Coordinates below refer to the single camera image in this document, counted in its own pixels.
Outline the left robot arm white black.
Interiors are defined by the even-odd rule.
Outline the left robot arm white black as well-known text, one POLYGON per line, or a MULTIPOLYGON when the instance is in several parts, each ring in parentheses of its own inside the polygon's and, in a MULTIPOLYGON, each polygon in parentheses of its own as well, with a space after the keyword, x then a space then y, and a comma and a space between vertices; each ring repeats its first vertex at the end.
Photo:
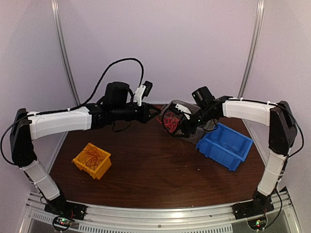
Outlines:
POLYGON ((19 109, 10 133, 12 160, 34 182, 43 196, 51 201, 51 208, 60 216, 70 211, 60 188, 38 161, 32 141, 38 138, 70 131, 101 129, 116 121, 147 123, 160 114, 152 104, 143 102, 152 89, 146 81, 136 92, 123 82, 106 86, 105 94, 96 103, 87 103, 74 110, 27 112, 19 109))

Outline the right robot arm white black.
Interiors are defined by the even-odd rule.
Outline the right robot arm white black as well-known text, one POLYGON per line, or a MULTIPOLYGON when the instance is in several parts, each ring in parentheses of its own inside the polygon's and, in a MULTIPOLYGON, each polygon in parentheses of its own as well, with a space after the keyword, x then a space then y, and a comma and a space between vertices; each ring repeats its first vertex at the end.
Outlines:
POLYGON ((196 112, 177 101, 169 106, 170 111, 181 117, 172 133, 173 137, 188 138, 196 133, 198 127, 222 117, 249 120, 269 128, 270 155, 253 200, 249 203, 249 210, 253 214, 260 214, 268 206, 268 199, 284 174, 292 156, 291 147, 300 131, 289 104, 286 101, 260 102, 231 96, 215 98, 206 86, 194 91, 192 96, 199 108, 196 112))

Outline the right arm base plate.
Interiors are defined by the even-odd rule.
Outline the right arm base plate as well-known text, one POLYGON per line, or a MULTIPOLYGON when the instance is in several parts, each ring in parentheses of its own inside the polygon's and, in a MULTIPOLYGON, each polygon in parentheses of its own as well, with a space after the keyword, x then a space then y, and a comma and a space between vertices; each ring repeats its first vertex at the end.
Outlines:
POLYGON ((235 219, 250 218, 258 215, 263 215, 267 212, 273 211, 274 205, 268 202, 266 205, 255 205, 253 200, 247 202, 238 202, 232 205, 233 214, 235 219))

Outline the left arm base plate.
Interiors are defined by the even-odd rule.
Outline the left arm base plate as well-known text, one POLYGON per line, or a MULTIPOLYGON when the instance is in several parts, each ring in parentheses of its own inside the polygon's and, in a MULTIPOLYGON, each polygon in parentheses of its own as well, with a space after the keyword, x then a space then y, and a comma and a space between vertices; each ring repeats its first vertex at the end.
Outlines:
POLYGON ((49 200, 45 204, 44 211, 69 219, 84 220, 86 206, 66 200, 49 200))

